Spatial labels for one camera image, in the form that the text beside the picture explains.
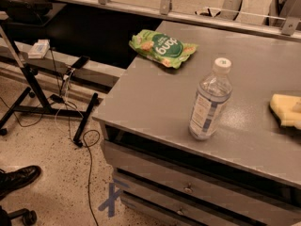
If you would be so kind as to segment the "yellow sponge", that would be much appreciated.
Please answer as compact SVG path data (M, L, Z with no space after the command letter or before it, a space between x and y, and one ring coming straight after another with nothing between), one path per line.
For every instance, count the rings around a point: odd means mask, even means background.
M274 94L269 106L281 127L301 130L301 97Z

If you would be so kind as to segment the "clear plastic water bottle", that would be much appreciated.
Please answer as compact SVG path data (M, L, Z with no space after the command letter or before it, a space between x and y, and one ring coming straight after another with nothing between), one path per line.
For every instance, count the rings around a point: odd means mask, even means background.
M189 131L197 140L208 139L217 129L232 93L229 80L231 61L219 57L211 72L198 83L189 121Z

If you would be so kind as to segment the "green snack bag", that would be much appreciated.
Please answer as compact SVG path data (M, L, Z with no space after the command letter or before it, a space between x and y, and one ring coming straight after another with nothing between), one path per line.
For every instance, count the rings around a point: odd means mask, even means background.
M194 43L185 43L148 29L133 35L129 46L141 56L173 69L179 69L198 48Z

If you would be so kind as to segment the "black smartphone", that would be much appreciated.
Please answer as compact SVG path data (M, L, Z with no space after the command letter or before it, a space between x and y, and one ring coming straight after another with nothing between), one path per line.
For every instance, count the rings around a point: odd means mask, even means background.
M80 56L72 65L72 69L80 69L90 61L88 56Z

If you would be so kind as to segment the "blue tape cross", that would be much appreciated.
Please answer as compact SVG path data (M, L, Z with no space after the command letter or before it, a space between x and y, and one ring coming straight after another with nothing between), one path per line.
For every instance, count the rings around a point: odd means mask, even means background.
M121 180L114 179L108 187L108 197L101 203L98 207L99 211L107 210L107 215L112 218L115 215L115 201L120 196L122 190L120 187L123 186L128 188L129 186L126 183L123 183Z

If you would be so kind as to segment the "grey drawer cabinet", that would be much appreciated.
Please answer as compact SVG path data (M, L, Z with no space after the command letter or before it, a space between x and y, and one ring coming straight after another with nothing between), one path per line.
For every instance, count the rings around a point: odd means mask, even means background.
M159 31L198 49L177 70L137 57L94 114L122 202L170 226L293 226L300 134L280 128L269 103L301 92L301 44L172 22ZM198 141L189 117L217 57L232 62L233 93Z

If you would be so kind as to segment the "small white box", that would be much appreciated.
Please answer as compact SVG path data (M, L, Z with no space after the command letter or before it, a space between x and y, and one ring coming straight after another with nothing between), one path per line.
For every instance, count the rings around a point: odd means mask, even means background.
M30 59L44 58L49 49L50 42L48 40L38 40L29 50L28 57Z

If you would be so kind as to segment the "black leather shoe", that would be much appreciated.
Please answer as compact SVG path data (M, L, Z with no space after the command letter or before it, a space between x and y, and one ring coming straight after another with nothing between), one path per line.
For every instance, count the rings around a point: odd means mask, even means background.
M30 185L41 174L41 168L36 165L27 166L11 172L0 169L0 200L17 189Z

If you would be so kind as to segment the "black rolling stand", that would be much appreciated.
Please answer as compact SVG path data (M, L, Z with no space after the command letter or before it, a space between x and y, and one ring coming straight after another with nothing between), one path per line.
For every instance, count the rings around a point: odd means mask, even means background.
M28 20L26 20L27 22L32 22L34 21L34 16L36 16L36 20L38 20L44 10L50 11L52 9L52 5L47 5L46 0L1 0L0 9L6 12L9 17L11 17L11 11L15 10L17 14L24 14L25 17L28 17ZM87 124L87 119L92 111L93 106L98 103L98 94L94 93L92 95L86 111L52 108L44 92L42 91L39 82L32 73L29 65L26 63L14 40L7 35L7 30L6 23L1 22L1 37L8 46L10 53L13 55L29 86L24 90L24 92L0 120L1 135L5 135L7 133L7 129L4 127L4 125L15 112L53 115L55 117L62 116L68 118L81 118L80 125L75 133L75 136L73 137L72 142L76 146L82 147L83 142L80 140L80 136L84 131L84 128ZM34 107L22 105L22 101L30 93L33 93L37 96L41 106Z

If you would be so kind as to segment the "office chair caster base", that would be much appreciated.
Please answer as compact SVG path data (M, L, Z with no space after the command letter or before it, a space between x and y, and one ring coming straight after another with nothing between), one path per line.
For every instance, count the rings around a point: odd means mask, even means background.
M12 226L11 221L15 218L22 218L24 226L33 226L37 222L37 214L34 210L26 208L8 213L0 207L0 226Z

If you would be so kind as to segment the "metal window rail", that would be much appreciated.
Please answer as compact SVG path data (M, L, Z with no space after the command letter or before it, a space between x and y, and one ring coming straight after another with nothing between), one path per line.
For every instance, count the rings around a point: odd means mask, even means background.
M111 9L149 17L177 21L185 24L206 25L215 28L238 31L248 34L266 35L283 40L301 41L301 33L291 36L281 33L278 27L263 25L270 0L243 0L242 10L234 21L209 18L200 14L205 10L217 12L226 0L56 0L95 8Z

